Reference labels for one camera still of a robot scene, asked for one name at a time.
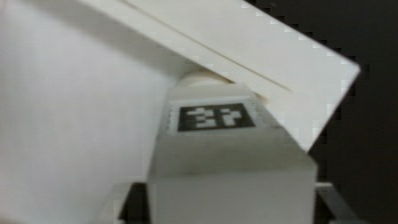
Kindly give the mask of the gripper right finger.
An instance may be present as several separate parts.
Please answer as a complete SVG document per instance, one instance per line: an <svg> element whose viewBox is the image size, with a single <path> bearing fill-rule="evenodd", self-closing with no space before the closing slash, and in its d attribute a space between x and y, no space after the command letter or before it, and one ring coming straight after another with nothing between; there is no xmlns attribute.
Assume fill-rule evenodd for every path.
<svg viewBox="0 0 398 224"><path fill-rule="evenodd" d="M358 218L330 182L316 183L316 194L333 215L328 224L369 224L369 222Z"/></svg>

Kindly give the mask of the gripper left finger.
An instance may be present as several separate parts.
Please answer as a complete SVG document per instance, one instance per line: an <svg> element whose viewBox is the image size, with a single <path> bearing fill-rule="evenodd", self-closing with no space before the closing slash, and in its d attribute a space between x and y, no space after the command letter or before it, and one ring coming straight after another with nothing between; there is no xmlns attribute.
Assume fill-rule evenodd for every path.
<svg viewBox="0 0 398 224"><path fill-rule="evenodd" d="M141 218L127 217L129 197L136 194L136 184L122 183L111 188L95 224L141 224Z"/></svg>

